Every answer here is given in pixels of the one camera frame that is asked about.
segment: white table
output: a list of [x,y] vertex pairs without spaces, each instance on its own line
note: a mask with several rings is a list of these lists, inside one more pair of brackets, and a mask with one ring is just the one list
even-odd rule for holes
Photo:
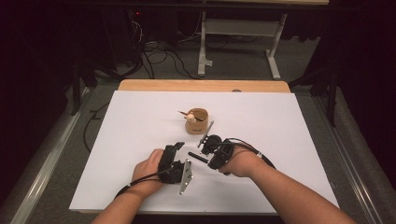
[[[274,83],[265,81],[129,82],[120,89],[134,91],[113,95],[71,210],[100,212],[130,182],[134,166],[152,149],[182,141],[186,144],[177,152],[176,160],[192,161],[193,180],[183,196],[178,195],[178,185],[164,186],[144,202],[140,214],[275,215],[272,205],[249,179],[222,175],[188,156],[189,151],[199,153],[196,146],[201,135],[187,134],[185,120],[177,111],[194,107],[205,108],[209,120],[215,121],[209,134],[249,142],[279,171],[338,206],[293,93],[200,91],[205,85],[208,90],[215,84],[224,90],[244,90],[249,83],[268,83],[270,87]],[[149,89],[163,84],[166,90],[146,91],[145,83]],[[194,86],[192,91],[180,91],[183,85],[188,89],[187,84]],[[281,88],[285,83],[275,84]],[[171,91],[172,85],[179,91]]]

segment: forearm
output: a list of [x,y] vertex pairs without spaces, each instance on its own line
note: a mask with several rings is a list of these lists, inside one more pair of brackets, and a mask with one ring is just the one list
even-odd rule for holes
[[130,224],[143,199],[133,191],[127,190],[114,199],[107,208],[93,221],[98,223],[128,223]]
[[354,223],[312,189],[268,165],[256,171],[251,179],[286,223]]

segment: finger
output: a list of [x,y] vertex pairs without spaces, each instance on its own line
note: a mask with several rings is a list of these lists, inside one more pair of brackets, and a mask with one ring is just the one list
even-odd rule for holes
[[163,149],[154,149],[148,157],[148,162],[159,162],[163,156]]
[[227,173],[227,171],[228,171],[228,169],[227,169],[227,163],[224,164],[223,166],[221,166],[221,167],[219,168],[219,172],[220,172],[220,173]]

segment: brown cup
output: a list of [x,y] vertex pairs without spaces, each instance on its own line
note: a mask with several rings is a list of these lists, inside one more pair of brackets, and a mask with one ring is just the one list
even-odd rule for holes
[[207,123],[209,120],[209,115],[205,109],[202,108],[194,108],[189,110],[196,118],[196,122],[188,122],[186,121],[186,131],[190,134],[201,134],[205,133],[207,130]]

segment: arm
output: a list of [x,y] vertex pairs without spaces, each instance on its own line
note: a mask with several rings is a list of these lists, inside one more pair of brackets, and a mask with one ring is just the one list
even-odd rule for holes
[[233,157],[219,171],[253,180],[285,223],[355,223],[312,189],[244,148],[236,147]]
[[[157,173],[162,149],[155,149],[149,158],[136,165],[132,180]],[[125,193],[114,199],[92,223],[131,223],[142,202],[156,192],[163,184],[158,176],[131,186]]]

